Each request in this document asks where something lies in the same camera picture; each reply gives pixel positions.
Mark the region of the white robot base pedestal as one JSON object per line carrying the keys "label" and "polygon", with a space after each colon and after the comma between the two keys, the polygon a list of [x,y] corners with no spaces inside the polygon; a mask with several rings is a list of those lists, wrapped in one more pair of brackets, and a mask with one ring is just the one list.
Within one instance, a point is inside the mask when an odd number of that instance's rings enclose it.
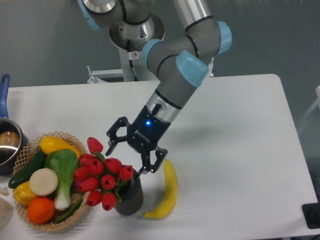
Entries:
{"label": "white robot base pedestal", "polygon": [[[123,79],[126,82],[146,81],[150,74],[142,60],[143,47],[152,40],[165,36],[162,21],[146,7],[126,9],[116,4],[108,12],[84,10],[87,19],[97,27],[109,26],[109,36],[119,49]],[[172,42],[161,42],[162,48],[155,54],[158,62],[188,51],[203,60],[219,52],[221,33],[211,15],[205,15],[189,23],[185,36]]]}

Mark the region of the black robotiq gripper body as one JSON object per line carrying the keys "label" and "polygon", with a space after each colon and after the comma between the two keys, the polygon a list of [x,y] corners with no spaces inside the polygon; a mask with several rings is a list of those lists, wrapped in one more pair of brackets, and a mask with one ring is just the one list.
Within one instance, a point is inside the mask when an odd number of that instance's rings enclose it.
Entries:
{"label": "black robotiq gripper body", "polygon": [[127,127],[127,143],[138,153],[142,152],[142,147],[146,152],[153,151],[170,125],[170,122],[153,115],[145,105],[133,123]]}

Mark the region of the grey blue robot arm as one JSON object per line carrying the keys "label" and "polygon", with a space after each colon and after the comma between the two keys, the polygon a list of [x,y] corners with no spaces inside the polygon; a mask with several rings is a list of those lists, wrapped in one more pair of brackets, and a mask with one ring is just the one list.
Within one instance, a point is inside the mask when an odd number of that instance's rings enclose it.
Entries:
{"label": "grey blue robot arm", "polygon": [[151,13],[148,0],[80,0],[78,5],[94,29],[109,27],[113,43],[125,51],[131,77],[154,75],[159,85],[133,122],[120,117],[107,131],[110,155],[126,142],[141,156],[139,174],[154,173],[167,150],[158,146],[171,123],[190,97],[211,75],[204,59],[227,51],[232,33],[223,21],[215,21],[204,0],[176,0],[185,35],[165,42],[163,24]]}

